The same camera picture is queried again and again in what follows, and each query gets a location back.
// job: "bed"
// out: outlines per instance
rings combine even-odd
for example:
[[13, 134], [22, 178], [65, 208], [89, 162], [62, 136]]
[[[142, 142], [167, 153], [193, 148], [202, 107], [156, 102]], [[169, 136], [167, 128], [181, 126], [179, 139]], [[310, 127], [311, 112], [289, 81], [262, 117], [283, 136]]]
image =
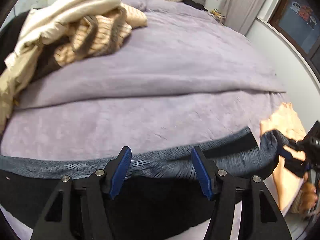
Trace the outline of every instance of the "bed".
[[[112, 55], [72, 63], [30, 84], [2, 137], [0, 169], [42, 179], [71, 172], [75, 179], [103, 166], [123, 145], [137, 164], [141, 154], [236, 136], [244, 127], [260, 142], [260, 121], [288, 98], [247, 38], [183, 3], [123, 3], [143, 11], [148, 27], [134, 30]], [[277, 199], [272, 178], [265, 183]], [[29, 239], [30, 228], [9, 220], [24, 232], [21, 240]], [[203, 239], [207, 224], [171, 239]]]

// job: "curtain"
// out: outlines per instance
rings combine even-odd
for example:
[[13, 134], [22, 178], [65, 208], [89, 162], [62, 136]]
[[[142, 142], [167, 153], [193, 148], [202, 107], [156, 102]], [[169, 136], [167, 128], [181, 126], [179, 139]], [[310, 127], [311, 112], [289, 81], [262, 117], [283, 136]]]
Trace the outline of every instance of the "curtain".
[[219, 11], [225, 25], [246, 35], [265, 0], [221, 0]]

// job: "brown window frame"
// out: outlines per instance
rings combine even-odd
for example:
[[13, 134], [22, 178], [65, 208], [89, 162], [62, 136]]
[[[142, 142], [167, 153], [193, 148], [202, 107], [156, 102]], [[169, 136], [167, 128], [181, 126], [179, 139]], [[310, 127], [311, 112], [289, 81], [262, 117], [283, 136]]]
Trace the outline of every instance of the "brown window frame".
[[317, 49], [320, 47], [320, 37], [317, 39], [315, 44], [312, 46], [310, 49], [309, 53], [306, 53], [300, 45], [293, 39], [291, 36], [283, 30], [279, 25], [278, 22], [281, 19], [283, 13], [285, 12], [285, 9], [288, 5], [289, 0], [279, 0], [278, 5], [273, 12], [270, 20], [268, 23], [273, 26], [277, 31], [279, 31], [296, 49], [297, 51], [301, 54], [301, 56], [305, 59], [305, 61], [308, 63], [314, 74], [316, 75], [317, 79], [320, 81], [320, 66], [319, 69], [317, 69], [313, 63], [311, 62], [312, 57], [316, 53]]

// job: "blue gripper pad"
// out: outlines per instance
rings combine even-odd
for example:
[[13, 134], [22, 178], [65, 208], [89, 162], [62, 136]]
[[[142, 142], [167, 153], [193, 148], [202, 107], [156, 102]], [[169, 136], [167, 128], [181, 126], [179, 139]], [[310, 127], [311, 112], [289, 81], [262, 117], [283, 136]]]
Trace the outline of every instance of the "blue gripper pad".
[[114, 199], [114, 197], [117, 196], [121, 190], [125, 175], [131, 163], [131, 157], [131, 149], [125, 146], [122, 148], [118, 157], [115, 160], [112, 160], [117, 162], [117, 167], [111, 178], [111, 188], [109, 191], [109, 197], [111, 199]]
[[191, 161], [192, 161], [193, 167], [195, 168], [195, 172], [197, 174], [203, 195], [205, 195], [209, 200], [211, 200], [213, 197], [211, 180], [201, 160], [202, 158], [205, 158], [205, 157], [202, 152], [198, 154], [196, 150], [197, 148], [198, 147], [193, 148], [191, 150]]

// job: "window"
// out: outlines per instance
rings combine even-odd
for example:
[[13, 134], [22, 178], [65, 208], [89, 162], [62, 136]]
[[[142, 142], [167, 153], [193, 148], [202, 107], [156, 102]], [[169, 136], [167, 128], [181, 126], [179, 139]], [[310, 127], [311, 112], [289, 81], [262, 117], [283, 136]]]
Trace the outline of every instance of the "window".
[[320, 19], [306, 0], [280, 0], [269, 23], [304, 57], [320, 80]]

